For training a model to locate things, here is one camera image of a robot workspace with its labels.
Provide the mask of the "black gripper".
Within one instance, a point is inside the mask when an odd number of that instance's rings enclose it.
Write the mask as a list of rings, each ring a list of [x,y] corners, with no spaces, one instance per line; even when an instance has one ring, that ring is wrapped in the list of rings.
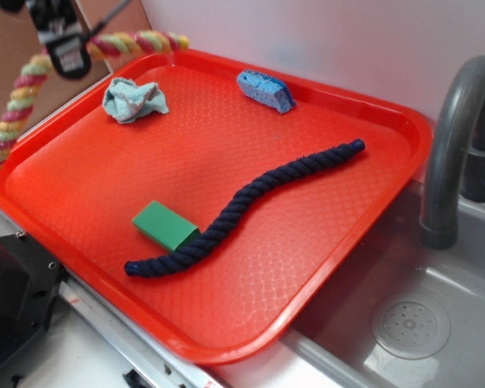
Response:
[[[91,57],[83,43],[82,25],[71,1],[0,0],[0,9],[18,13],[27,8],[38,40],[46,44],[55,71],[66,79],[81,79],[91,71]]]

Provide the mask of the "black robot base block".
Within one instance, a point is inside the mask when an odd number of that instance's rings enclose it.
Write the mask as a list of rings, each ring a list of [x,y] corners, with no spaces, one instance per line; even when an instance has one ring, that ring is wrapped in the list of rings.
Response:
[[[49,328],[60,262],[31,236],[0,237],[0,372]]]

